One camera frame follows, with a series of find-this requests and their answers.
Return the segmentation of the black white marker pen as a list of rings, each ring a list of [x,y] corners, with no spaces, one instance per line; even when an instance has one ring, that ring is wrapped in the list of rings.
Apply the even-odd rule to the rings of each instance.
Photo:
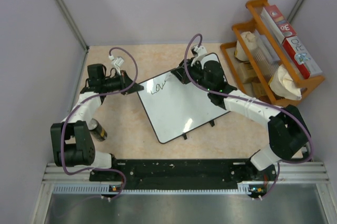
[[[164,81],[165,82],[168,81],[171,76],[172,76],[172,74],[167,75]]]

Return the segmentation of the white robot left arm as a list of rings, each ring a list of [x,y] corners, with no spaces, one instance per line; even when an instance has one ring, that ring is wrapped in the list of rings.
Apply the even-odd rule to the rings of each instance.
[[[113,164],[113,155],[95,149],[91,132],[96,110],[102,105],[107,93],[123,95],[142,91],[144,87],[133,83],[126,71],[106,76],[103,64],[87,67],[88,78],[71,113],[60,123],[51,126],[51,140],[55,164],[59,167],[101,168],[108,180],[119,175],[119,167]]]

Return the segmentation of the white whiteboard black frame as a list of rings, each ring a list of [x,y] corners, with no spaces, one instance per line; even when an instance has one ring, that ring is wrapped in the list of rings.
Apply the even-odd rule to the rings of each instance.
[[[174,75],[165,82],[169,74],[141,82],[144,90],[137,93],[159,143],[186,138],[188,132],[228,113],[192,83],[182,84]]]

